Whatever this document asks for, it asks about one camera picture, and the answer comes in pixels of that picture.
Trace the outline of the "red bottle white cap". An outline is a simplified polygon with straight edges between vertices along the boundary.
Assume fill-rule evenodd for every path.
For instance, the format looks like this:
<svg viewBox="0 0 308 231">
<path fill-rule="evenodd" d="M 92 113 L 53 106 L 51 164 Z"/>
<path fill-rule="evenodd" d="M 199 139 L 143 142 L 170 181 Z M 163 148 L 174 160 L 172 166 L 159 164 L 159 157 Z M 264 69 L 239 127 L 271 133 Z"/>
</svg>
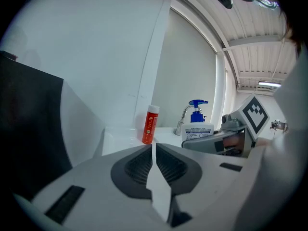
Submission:
<svg viewBox="0 0 308 231">
<path fill-rule="evenodd" d="M 159 107 L 149 105 L 142 137 L 142 142 L 144 144 L 151 144 L 153 141 L 154 131 L 158 120 L 158 114 Z"/>
</svg>

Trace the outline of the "beige roller blind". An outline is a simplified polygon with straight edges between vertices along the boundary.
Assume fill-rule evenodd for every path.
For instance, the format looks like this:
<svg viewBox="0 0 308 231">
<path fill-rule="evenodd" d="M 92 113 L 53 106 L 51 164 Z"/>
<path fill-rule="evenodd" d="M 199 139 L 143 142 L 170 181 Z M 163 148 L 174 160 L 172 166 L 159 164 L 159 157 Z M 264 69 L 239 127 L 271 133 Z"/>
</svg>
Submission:
<svg viewBox="0 0 308 231">
<path fill-rule="evenodd" d="M 216 85 L 216 54 L 203 36 L 178 13 L 169 11 L 152 104 L 158 106 L 158 127 L 176 127 L 189 101 L 211 119 Z"/>
</svg>

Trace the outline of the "white bottle blue pump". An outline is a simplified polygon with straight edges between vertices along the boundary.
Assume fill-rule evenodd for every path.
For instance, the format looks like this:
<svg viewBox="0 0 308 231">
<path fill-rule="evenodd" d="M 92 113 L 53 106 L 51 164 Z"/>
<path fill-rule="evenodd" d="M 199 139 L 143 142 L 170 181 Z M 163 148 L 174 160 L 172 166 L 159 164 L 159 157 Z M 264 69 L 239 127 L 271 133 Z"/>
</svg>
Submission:
<svg viewBox="0 0 308 231">
<path fill-rule="evenodd" d="M 205 121 L 205 116 L 200 110 L 200 104 L 208 104 L 205 100 L 192 100 L 189 105 L 194 107 L 190 116 L 190 123 L 181 126 L 181 141 L 205 138 L 214 134 L 214 125 Z"/>
</svg>

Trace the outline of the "person's torso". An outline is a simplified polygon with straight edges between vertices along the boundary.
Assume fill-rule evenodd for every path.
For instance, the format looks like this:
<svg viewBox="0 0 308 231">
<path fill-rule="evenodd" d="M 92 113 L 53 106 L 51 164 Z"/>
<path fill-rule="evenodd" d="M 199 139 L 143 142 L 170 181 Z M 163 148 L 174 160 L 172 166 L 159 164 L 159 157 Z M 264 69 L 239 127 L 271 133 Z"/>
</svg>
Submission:
<svg viewBox="0 0 308 231">
<path fill-rule="evenodd" d="M 236 231 L 308 229 L 308 46 L 274 98 L 289 129 L 265 147 Z"/>
</svg>

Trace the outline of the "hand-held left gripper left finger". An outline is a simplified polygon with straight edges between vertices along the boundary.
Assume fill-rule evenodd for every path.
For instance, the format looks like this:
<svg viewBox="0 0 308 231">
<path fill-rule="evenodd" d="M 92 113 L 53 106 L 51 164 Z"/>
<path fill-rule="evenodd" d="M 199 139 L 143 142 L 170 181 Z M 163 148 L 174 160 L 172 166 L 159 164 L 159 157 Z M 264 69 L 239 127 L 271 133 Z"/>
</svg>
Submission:
<svg viewBox="0 0 308 231">
<path fill-rule="evenodd" d="M 146 187 L 150 145 L 87 160 L 44 187 L 32 204 L 68 231 L 168 231 Z"/>
</svg>

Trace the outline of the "ceiling tube light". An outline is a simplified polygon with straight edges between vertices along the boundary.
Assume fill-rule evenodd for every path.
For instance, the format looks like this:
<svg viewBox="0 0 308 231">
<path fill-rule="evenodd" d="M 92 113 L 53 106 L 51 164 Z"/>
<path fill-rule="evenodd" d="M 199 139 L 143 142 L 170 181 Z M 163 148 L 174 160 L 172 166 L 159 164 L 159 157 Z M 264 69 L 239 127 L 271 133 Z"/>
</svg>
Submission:
<svg viewBox="0 0 308 231">
<path fill-rule="evenodd" d="M 259 81 L 258 85 L 260 85 L 260 86 L 268 86 L 268 87 L 275 87 L 275 88 L 278 88 L 278 87 L 281 86 L 280 83 L 266 82 L 266 81 Z"/>
</svg>

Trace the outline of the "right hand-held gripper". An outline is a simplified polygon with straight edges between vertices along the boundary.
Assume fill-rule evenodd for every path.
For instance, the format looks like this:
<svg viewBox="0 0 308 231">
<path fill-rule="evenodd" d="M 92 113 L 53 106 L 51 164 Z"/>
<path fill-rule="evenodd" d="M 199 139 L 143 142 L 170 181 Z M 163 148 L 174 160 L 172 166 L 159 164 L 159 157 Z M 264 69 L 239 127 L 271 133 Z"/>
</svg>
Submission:
<svg viewBox="0 0 308 231">
<path fill-rule="evenodd" d="M 248 157 L 255 147 L 258 137 L 269 121 L 269 114 L 255 95 L 246 98 L 238 109 L 222 117 L 221 130 L 232 131 L 236 134 L 244 134 L 244 144 L 240 155 Z M 182 142 L 184 149 L 208 153 L 220 154 L 224 151 L 223 138 L 225 132 L 216 131 L 213 135 L 186 140 Z"/>
</svg>

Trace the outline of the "chrome faucet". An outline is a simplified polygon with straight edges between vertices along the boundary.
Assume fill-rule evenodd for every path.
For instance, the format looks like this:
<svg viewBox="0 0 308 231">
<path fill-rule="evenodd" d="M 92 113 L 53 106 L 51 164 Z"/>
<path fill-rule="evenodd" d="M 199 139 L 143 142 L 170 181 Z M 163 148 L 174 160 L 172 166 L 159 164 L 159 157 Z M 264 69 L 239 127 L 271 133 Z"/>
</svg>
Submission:
<svg viewBox="0 0 308 231">
<path fill-rule="evenodd" d="M 178 124 L 177 124 L 176 129 L 175 129 L 175 132 L 174 132 L 175 135 L 177 135 L 177 136 L 180 136 L 180 135 L 181 135 L 181 127 L 182 127 L 182 125 L 184 124 L 184 119 L 185 119 L 186 113 L 187 113 L 187 111 L 188 111 L 190 108 L 193 108 L 193 105 L 187 105 L 187 106 L 184 108 L 184 110 L 183 110 L 183 112 L 182 112 L 182 115 L 181 115 L 181 118 L 180 118 L 180 120 L 179 120 L 179 122 L 178 122 Z"/>
</svg>

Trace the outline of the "black glass-door fridge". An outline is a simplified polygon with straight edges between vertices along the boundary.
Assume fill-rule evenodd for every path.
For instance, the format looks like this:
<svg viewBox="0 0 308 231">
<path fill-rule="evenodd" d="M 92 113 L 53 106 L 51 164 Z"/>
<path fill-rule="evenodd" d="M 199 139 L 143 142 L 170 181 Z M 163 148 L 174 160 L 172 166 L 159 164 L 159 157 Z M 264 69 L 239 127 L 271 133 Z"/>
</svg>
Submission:
<svg viewBox="0 0 308 231">
<path fill-rule="evenodd" d="M 98 155 L 104 124 L 62 78 L 0 51 L 0 152 L 8 188 L 32 200 Z"/>
</svg>

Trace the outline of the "person's right hand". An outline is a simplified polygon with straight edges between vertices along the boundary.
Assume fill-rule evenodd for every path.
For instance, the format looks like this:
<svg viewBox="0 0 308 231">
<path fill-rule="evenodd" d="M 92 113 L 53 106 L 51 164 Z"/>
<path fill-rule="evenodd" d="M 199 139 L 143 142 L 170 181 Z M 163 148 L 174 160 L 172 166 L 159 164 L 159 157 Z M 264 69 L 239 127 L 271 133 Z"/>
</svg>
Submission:
<svg viewBox="0 0 308 231">
<path fill-rule="evenodd" d="M 242 134 L 236 134 L 223 139 L 224 147 L 235 147 L 237 149 L 242 149 L 244 143 L 244 138 Z"/>
</svg>

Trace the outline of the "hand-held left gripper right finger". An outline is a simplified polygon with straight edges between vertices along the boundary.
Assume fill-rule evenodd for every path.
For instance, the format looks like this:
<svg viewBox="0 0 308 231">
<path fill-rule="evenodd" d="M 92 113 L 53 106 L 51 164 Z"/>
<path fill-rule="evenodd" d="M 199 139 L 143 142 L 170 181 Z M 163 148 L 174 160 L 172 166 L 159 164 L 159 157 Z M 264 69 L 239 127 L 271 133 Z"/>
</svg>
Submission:
<svg viewBox="0 0 308 231">
<path fill-rule="evenodd" d="M 167 224 L 176 227 L 213 204 L 238 177 L 246 159 L 156 144 L 156 165 L 167 184 Z"/>
</svg>

